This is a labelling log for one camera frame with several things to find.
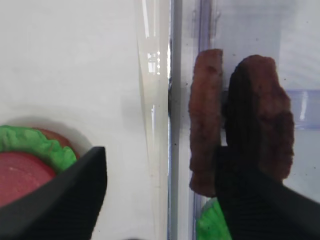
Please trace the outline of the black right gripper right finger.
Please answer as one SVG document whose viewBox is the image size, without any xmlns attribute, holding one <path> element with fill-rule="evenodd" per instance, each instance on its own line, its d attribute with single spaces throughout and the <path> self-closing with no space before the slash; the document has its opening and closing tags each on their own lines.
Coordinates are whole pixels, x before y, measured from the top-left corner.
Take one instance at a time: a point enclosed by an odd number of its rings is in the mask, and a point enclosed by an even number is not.
<svg viewBox="0 0 320 240">
<path fill-rule="evenodd" d="M 215 190 L 234 240 L 318 240 L 319 203 L 247 164 L 227 146 L 216 153 Z"/>
</svg>

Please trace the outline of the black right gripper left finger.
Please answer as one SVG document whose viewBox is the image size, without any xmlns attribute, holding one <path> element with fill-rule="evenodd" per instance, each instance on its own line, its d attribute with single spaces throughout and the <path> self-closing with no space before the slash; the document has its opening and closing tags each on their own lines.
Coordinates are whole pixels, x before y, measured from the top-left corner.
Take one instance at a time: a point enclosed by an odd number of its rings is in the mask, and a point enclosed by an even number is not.
<svg viewBox="0 0 320 240">
<path fill-rule="evenodd" d="M 108 184 L 106 150 L 91 148 L 49 183 L 0 209 L 2 240 L 89 240 Z"/>
</svg>

